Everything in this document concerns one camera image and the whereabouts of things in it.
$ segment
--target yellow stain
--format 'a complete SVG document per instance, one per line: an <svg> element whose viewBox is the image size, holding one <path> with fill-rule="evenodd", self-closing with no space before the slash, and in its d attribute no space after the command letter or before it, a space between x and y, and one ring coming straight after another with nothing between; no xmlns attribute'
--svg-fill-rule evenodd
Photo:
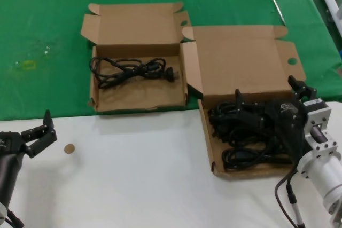
<svg viewBox="0 0 342 228"><path fill-rule="evenodd" d="M21 65L22 65L22 69L24 70L30 70L30 69L36 68L36 62L34 60L23 61Z"/></svg>

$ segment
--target open cardboard box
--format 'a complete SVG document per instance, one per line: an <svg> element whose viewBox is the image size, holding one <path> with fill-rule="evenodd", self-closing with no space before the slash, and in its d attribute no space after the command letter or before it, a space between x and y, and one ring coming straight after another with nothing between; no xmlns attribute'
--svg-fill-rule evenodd
<svg viewBox="0 0 342 228"><path fill-rule="evenodd" d="M173 67L175 82L131 78L111 89L99 89L91 74L91 104L98 112L121 109L154 109L185 106L187 83L183 68L182 28L190 26L182 3L161 4L90 4L81 35L94 42L92 57L135 58L142 62L164 58L166 68ZM100 72L112 74L117 68L103 62Z"/></svg>
<svg viewBox="0 0 342 228"><path fill-rule="evenodd" d="M221 159L228 143L213 137L208 110L221 101L235 101L239 89L251 103L292 95L289 75L305 80L293 43L279 40L284 26L186 27L183 43L184 67L189 85L203 94L199 107L211 170L228 177L259 177L283 174L290 167L259 164L245 170L225 170Z"/></svg>

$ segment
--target cardboard box lid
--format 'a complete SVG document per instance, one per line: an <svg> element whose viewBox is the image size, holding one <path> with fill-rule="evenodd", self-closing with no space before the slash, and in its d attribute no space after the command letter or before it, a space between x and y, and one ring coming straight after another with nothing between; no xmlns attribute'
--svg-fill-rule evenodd
<svg viewBox="0 0 342 228"><path fill-rule="evenodd" d="M203 95L290 90L289 75L305 80L292 42L278 40L284 26L185 27L183 44L188 84Z"/></svg>
<svg viewBox="0 0 342 228"><path fill-rule="evenodd" d="M183 3L89 4L93 14L84 16L81 35L95 44L173 44L190 26Z"/></svg>

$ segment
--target black cable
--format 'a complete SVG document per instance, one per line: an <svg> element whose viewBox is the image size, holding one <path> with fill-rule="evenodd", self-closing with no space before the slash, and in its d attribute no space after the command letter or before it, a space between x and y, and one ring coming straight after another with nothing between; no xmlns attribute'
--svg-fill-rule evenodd
<svg viewBox="0 0 342 228"><path fill-rule="evenodd" d="M292 224L292 226L293 226L294 228L298 228L298 227L297 227L297 225L294 223L294 221L290 218L290 216L287 214L285 208L283 207L283 204L281 203L280 198L279 198L279 195L278 195L278 189L279 189L279 187L280 187L286 180L290 179L290 178L296 173L297 165L298 165L298 163L296 163L296 164L293 166L293 168L290 170L290 172L287 173L287 175L284 176L284 177L279 181L279 183L276 185L276 187L274 188L274 195L275 195L275 197L276 197L276 200L277 200L277 202L278 202L278 204L279 204L279 206L280 206L282 212L283 212L284 215L286 216L287 220L290 221L290 223Z"/></svg>
<svg viewBox="0 0 342 228"><path fill-rule="evenodd" d="M13 223L12 223L8 218L5 218L5 221L6 221L6 223L8 223L11 227L16 228L16 227L13 225Z"/></svg>
<svg viewBox="0 0 342 228"><path fill-rule="evenodd" d="M107 62L109 65L121 70L112 74L101 73L100 68ZM97 79L98 88L107 89L122 84L124 81L141 76L149 80L166 79L169 82L174 82L175 76L172 67L166 69L166 61L163 58L154 58L143 63L139 59L110 59L102 57L94 57L90 60L90 70Z"/></svg>
<svg viewBox="0 0 342 228"><path fill-rule="evenodd" d="M290 185L291 184L291 179L292 177L298 173L298 170L295 170L295 172L293 172L293 174L291 175L291 177L289 179L287 179L287 185Z"/></svg>
<svg viewBox="0 0 342 228"><path fill-rule="evenodd" d="M9 209L7 210L7 216L11 220L12 227L14 227L14 228L23 228L24 227L23 222L19 218L17 218L15 216L15 214L12 211L10 211Z"/></svg>
<svg viewBox="0 0 342 228"><path fill-rule="evenodd" d="M208 112L213 126L213 136L229 143L231 148L222 152L221 158L226 169L246 169L259 163L291 164L291 160L281 157L286 154L276 138L273 123L264 114L265 105L244 105L244 110L263 118L264 127L253 127L248 120L238 115L235 103L219 103ZM264 143L263 149L247 147Z"/></svg>

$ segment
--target white table surface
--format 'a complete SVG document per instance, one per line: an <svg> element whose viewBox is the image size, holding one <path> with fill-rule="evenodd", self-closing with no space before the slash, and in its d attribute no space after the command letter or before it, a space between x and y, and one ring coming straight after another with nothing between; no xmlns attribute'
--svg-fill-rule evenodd
<svg viewBox="0 0 342 228"><path fill-rule="evenodd" d="M329 105L329 133L342 146L342 104ZM41 122L0 122L0 130ZM198 111L54 123L58 141L24 158L10 204L26 228L290 227L274 197L280 177L228 181L211 173ZM67 144L73 154L64 153ZM310 181L296 175L293 189L306 227L329 227ZM293 216L285 188L280 193Z"/></svg>

